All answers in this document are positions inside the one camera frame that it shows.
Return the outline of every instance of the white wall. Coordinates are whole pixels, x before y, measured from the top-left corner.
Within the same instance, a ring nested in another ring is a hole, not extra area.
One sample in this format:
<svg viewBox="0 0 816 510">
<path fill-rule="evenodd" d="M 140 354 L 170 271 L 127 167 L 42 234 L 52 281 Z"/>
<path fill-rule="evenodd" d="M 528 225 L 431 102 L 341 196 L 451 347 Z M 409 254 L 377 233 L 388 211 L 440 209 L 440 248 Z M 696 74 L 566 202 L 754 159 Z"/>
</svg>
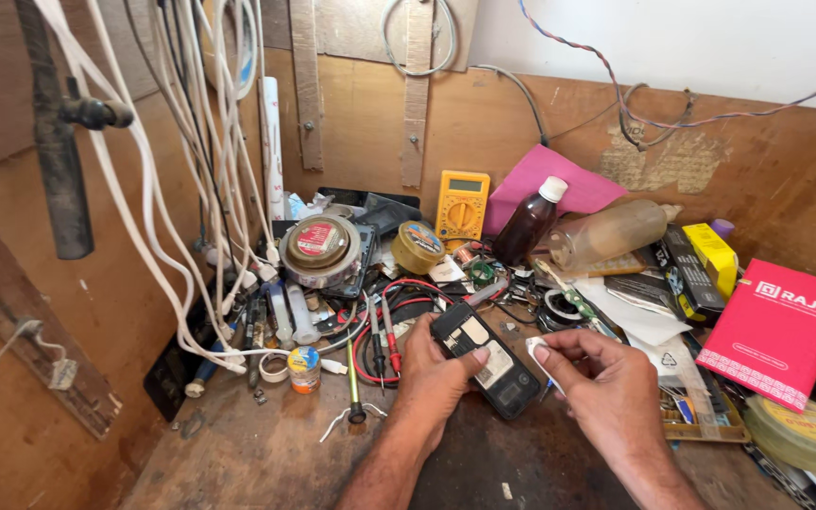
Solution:
<svg viewBox="0 0 816 510">
<path fill-rule="evenodd" d="M 541 27 L 603 52 L 623 85 L 791 102 L 816 91 L 810 0 L 526 0 Z M 593 52 L 538 33 L 518 0 L 481 0 L 469 64 L 608 83 Z M 816 98 L 805 103 L 816 107 Z"/>
</svg>

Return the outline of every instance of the brown glass bottle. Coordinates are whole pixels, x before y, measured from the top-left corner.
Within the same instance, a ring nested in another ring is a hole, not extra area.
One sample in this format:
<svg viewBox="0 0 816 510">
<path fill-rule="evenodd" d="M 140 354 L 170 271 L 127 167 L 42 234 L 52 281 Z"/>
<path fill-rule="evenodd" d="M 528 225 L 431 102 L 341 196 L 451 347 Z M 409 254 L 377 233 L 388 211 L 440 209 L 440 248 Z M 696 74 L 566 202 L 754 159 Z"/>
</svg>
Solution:
<svg viewBox="0 0 816 510">
<path fill-rule="evenodd" d="M 568 187 L 559 177 L 548 177 L 538 192 L 521 201 L 493 241 L 493 257 L 509 266 L 524 262 L 556 222 L 556 203 Z"/>
</svg>

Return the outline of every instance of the yellow multimeter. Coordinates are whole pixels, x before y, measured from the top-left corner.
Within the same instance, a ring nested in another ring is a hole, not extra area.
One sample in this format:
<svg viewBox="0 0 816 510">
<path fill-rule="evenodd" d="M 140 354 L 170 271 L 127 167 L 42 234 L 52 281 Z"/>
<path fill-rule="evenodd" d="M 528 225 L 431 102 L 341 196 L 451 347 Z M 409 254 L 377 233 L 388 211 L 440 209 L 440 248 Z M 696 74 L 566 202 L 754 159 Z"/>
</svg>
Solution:
<svg viewBox="0 0 816 510">
<path fill-rule="evenodd" d="M 490 175 L 443 170 L 440 204 L 436 209 L 436 235 L 440 238 L 481 238 L 483 213 L 490 194 Z M 466 241 L 445 242 L 449 253 Z"/>
</svg>

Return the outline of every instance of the wooden workbench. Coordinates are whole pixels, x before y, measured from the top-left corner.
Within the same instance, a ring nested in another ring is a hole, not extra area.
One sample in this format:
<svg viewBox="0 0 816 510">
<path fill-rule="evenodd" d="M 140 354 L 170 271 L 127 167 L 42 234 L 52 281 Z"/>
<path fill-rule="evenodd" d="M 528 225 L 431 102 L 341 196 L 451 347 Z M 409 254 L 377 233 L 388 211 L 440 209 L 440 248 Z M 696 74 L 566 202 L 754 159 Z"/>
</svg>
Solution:
<svg viewBox="0 0 816 510">
<path fill-rule="evenodd" d="M 510 321 L 499 310 L 483 317 L 494 331 Z M 533 335 L 522 329 L 518 337 Z M 523 342 L 507 343 L 538 374 Z M 345 361 L 343 351 L 332 357 Z M 332 508 L 382 421 L 368 412 L 367 422 L 340 424 L 318 443 L 349 404 L 347 377 L 324 373 L 322 381 L 310 395 L 295 393 L 288 381 L 261 381 L 268 402 L 258 406 L 242 377 L 219 372 L 202 398 L 185 402 L 178 430 L 166 426 L 122 509 Z M 395 399 L 396 391 L 383 399 L 366 382 L 360 389 L 364 402 L 383 410 Z M 564 410 L 547 398 L 506 421 L 482 396 L 465 396 L 421 472 L 411 508 L 638 508 Z M 740 446 L 682 442 L 675 456 L 714 508 L 799 508 Z"/>
</svg>

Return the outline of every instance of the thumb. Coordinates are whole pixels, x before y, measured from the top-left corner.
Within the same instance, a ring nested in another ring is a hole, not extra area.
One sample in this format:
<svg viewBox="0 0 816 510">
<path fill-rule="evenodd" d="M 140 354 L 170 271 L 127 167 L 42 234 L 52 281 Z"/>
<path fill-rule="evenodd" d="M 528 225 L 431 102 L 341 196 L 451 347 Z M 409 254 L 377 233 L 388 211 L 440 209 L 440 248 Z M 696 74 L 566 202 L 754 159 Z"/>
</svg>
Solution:
<svg viewBox="0 0 816 510">
<path fill-rule="evenodd" d="M 534 357 L 543 369 L 550 373 L 556 382 L 560 383 L 562 391 L 568 394 L 572 387 L 587 382 L 587 377 L 581 375 L 572 362 L 561 353 L 542 345 L 534 348 Z"/>
<path fill-rule="evenodd" d="M 487 359 L 490 359 L 490 350 L 485 347 L 476 348 L 471 352 L 465 353 L 458 359 L 464 368 L 464 378 L 470 379 L 476 376 L 483 367 L 487 365 Z"/>
</svg>

